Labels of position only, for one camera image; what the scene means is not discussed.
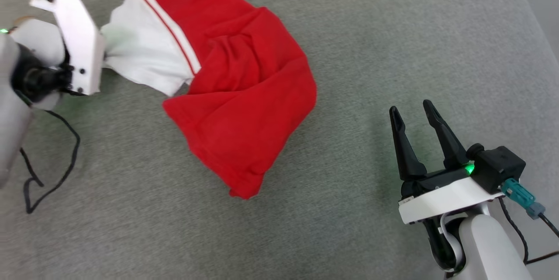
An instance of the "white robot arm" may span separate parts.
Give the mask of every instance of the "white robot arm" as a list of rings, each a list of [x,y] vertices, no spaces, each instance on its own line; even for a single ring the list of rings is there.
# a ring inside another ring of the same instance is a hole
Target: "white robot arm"
[[[425,100],[423,107],[441,143],[445,169],[427,173],[407,140],[400,113],[392,107],[394,146],[404,181],[399,202],[402,221],[425,226],[431,252],[446,272],[445,279],[530,280],[527,257],[519,256],[487,206],[492,200],[509,197],[531,218],[543,219],[559,236],[543,216],[545,208],[517,182],[526,163],[503,146],[485,150],[477,143],[466,151],[433,103]]]
[[[81,0],[30,0],[57,25],[29,19],[0,34],[0,187],[32,118],[52,109],[61,93],[99,91],[104,39]]]

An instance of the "led indicator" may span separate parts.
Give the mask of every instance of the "led indicator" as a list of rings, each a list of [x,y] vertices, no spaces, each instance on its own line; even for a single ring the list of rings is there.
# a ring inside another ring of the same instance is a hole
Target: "led indicator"
[[[464,168],[466,169],[468,174],[472,174],[474,166],[473,166],[473,164],[466,164],[466,166]]]

